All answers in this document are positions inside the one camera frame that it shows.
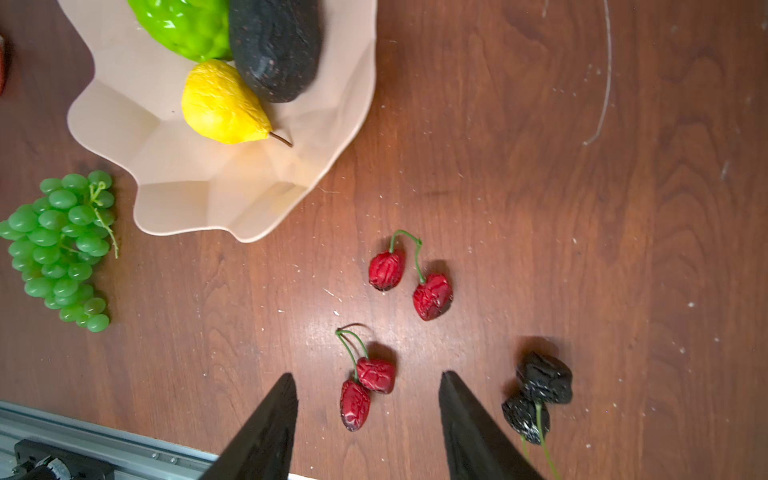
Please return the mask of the green bumpy fake fruit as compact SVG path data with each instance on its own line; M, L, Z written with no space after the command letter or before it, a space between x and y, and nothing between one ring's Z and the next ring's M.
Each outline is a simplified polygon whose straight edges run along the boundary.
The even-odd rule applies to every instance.
M191 61L230 61L228 0L128 0L153 40Z

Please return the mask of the pink wavy fruit bowl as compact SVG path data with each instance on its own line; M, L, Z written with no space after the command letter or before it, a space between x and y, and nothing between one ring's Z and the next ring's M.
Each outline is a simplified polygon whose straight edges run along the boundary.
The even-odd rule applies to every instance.
M257 241L320 182L362 127L376 85L377 8L374 1L323 2L315 81L295 101L267 107L275 138L224 145L183 119L192 62L152 40L126 2L64 1L95 65L68 111L69 130L134 177L133 217L142 231L224 230L240 242Z

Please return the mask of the aluminium rail frame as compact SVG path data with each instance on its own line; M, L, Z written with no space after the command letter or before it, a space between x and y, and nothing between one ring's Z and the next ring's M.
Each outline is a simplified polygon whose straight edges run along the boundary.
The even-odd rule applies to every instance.
M3 479L200 479L221 454L1 403Z

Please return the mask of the yellow fake pear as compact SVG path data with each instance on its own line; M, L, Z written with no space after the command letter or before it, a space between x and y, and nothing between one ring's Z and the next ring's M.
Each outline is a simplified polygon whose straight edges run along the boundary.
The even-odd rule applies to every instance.
M216 59L197 64L188 74L182 92L185 122L201 136L225 145L273 138L293 144L274 132L255 93L238 71Z

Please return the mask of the black cherry pair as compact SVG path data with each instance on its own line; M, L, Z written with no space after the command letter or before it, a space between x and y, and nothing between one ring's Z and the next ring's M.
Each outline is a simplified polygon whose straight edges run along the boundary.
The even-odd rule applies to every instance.
M552 475L560 479L546 442L551 430L548 406L572 401L572 371L556 357L530 351L518 364L516 378L516 389L501 405L504 419L520 437L524 452L528 445L542 448Z

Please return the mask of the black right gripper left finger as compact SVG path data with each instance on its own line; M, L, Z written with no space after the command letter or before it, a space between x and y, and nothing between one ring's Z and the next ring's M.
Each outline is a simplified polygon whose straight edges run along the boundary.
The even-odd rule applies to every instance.
M298 406L294 377L284 373L200 479L287 479Z

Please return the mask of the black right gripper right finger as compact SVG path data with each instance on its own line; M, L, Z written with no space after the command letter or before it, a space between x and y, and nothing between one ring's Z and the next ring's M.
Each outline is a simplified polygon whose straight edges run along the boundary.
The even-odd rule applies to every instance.
M456 372L442 373L438 399L452 479L542 479Z

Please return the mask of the dark fake avocado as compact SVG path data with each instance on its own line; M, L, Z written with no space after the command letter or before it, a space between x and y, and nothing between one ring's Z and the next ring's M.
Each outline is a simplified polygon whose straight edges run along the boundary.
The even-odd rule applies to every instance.
M322 47L320 3L229 3L229 44L246 85L269 103L288 103L315 79Z

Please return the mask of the green grape bunch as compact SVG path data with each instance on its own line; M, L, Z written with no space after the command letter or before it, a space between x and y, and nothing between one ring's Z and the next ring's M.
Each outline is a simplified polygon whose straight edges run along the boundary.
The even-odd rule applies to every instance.
M92 277L108 254L119 256L112 185L102 170L44 179L42 196L1 222L1 238L10 242L12 267L21 274L25 293L41 299L60 320L93 333L111 324Z

